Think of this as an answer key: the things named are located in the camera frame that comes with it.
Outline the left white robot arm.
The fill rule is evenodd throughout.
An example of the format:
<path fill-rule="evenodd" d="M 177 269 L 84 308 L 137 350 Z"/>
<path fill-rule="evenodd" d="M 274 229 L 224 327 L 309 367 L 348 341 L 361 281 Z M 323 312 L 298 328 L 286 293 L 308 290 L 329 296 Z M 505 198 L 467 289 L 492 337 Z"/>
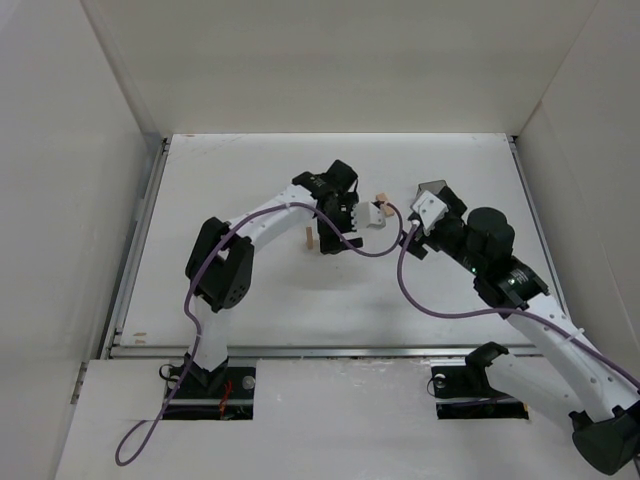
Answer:
<path fill-rule="evenodd" d="M 347 249 L 340 236 L 356 230 L 358 175 L 336 160 L 319 174 L 303 172 L 279 194 L 234 219 L 211 217 L 202 225 L 185 268 L 196 307 L 216 314 L 235 307 L 249 291 L 254 256 L 292 227 L 316 221 L 320 252 Z"/>

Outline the smoky transparent plastic box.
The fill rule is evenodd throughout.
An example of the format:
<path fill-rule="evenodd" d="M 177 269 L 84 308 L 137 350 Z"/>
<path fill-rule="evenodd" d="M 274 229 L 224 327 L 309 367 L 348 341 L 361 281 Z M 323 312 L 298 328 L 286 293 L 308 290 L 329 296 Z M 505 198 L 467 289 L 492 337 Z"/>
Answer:
<path fill-rule="evenodd" d="M 447 187 L 447 182 L 445 180 L 435 180 L 419 183 L 417 187 L 416 199 L 418 199 L 424 192 L 429 192 L 437 198 L 442 198 L 441 192 L 445 187 Z"/>

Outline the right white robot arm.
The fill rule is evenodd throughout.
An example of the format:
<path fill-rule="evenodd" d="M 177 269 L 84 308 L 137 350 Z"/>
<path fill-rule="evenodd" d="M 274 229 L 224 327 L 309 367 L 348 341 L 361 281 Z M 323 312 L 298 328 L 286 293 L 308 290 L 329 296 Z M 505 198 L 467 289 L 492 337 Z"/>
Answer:
<path fill-rule="evenodd" d="M 491 207 L 468 210 L 443 180 L 423 183 L 411 205 L 403 254 L 442 252 L 473 276 L 485 309 L 523 334 L 556 370 L 553 380 L 487 342 L 462 367 L 433 374 L 441 399 L 515 398 L 569 432 L 582 458 L 613 475 L 639 455 L 639 382 L 607 359 L 564 312 L 547 284 L 513 253 L 515 231 Z"/>

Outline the wood block one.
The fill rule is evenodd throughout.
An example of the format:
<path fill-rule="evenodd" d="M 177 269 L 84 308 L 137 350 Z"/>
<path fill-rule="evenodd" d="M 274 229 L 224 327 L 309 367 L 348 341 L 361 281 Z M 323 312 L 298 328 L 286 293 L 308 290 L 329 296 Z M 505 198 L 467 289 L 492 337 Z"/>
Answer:
<path fill-rule="evenodd" d="M 313 229 L 311 227 L 307 227 L 305 229 L 305 244 L 306 244 L 306 248 L 308 250 L 313 250 L 314 249 L 314 235 L 313 235 Z"/>

